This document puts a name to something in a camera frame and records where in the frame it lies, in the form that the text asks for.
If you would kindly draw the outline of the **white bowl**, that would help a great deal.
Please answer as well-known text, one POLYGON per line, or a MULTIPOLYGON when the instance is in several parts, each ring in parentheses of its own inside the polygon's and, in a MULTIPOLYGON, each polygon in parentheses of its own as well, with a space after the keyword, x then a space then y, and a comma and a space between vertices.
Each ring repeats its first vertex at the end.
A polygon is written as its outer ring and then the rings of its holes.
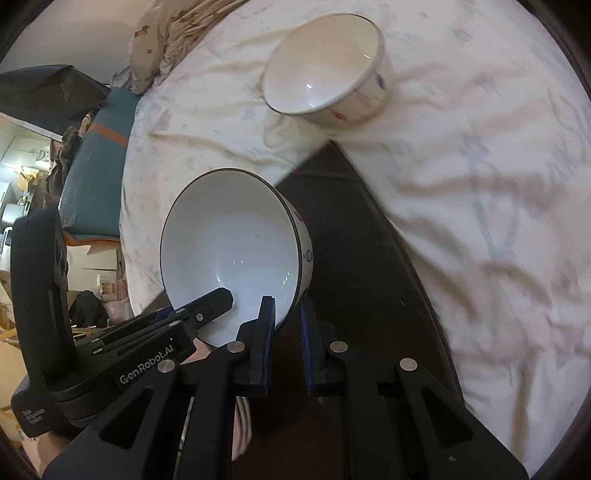
POLYGON ((219 347, 256 318, 263 297, 276 301, 276 325, 283 325, 310 286, 314 247, 304 219, 273 185, 249 171, 217 169, 174 200, 159 263, 175 308, 217 288, 230 291, 231 310, 197 333, 219 347))
POLYGON ((391 73, 384 34, 372 20, 325 15, 294 29, 270 55, 263 99, 280 115, 348 127, 385 106, 391 73))

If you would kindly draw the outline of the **black board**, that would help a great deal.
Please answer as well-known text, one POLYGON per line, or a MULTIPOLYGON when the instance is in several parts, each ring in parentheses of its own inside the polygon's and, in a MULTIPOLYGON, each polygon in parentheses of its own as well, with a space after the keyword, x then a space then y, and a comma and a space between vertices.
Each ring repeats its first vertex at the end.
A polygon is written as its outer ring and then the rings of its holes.
POLYGON ((329 143, 280 182, 311 233, 304 299, 332 324, 335 395, 308 394, 301 309, 273 346, 270 394, 236 479, 458 479, 472 433, 443 329, 386 216, 329 143))

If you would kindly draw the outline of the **lower pink strawberry plate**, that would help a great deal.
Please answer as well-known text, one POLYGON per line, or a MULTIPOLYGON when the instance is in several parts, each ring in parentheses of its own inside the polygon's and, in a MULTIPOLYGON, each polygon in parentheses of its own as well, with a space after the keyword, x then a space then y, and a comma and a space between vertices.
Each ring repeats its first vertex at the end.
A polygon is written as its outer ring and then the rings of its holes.
POLYGON ((231 460, 245 454, 252 440, 252 414, 250 414, 249 400, 245 397, 235 398, 235 421, 233 421, 231 460))

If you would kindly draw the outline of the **teal mattress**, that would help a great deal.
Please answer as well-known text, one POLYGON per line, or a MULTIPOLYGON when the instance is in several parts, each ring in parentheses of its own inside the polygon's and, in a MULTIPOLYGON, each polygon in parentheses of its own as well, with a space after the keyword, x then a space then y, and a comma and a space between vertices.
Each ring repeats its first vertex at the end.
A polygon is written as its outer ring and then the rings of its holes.
POLYGON ((71 246, 119 241, 122 177, 138 101, 125 89, 112 89, 74 156, 59 201, 71 246))

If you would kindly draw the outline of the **white floral bed sheet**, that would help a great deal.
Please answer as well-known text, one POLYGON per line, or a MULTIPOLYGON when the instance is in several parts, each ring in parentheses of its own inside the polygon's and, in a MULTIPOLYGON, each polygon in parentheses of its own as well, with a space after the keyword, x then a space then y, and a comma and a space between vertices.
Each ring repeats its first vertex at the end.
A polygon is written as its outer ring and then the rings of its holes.
POLYGON ((401 234, 469 407, 544 476, 590 389, 590 101, 517 1, 249 1, 221 20, 136 109, 120 214, 132 310, 161 292, 161 229, 193 178, 277 183, 329 139, 401 234), (273 49, 341 12, 384 33, 387 107, 342 132, 271 111, 273 49))

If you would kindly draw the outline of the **dark cloth cover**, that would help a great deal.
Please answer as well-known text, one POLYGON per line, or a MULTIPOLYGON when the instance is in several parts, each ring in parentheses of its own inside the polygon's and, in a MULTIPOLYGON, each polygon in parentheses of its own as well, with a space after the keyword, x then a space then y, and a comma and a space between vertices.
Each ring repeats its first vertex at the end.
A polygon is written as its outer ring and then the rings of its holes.
POLYGON ((108 86, 71 65, 12 70, 1 74, 1 117, 59 140, 109 94, 108 86))

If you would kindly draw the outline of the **beige floral blanket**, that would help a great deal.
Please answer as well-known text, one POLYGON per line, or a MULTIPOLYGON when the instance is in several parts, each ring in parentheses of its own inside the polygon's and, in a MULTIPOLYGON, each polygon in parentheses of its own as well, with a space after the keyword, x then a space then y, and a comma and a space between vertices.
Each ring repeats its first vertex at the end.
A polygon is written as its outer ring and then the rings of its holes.
POLYGON ((128 60, 110 85, 135 95, 160 85, 213 27, 242 4, 242 0, 151 2, 137 21, 128 60))

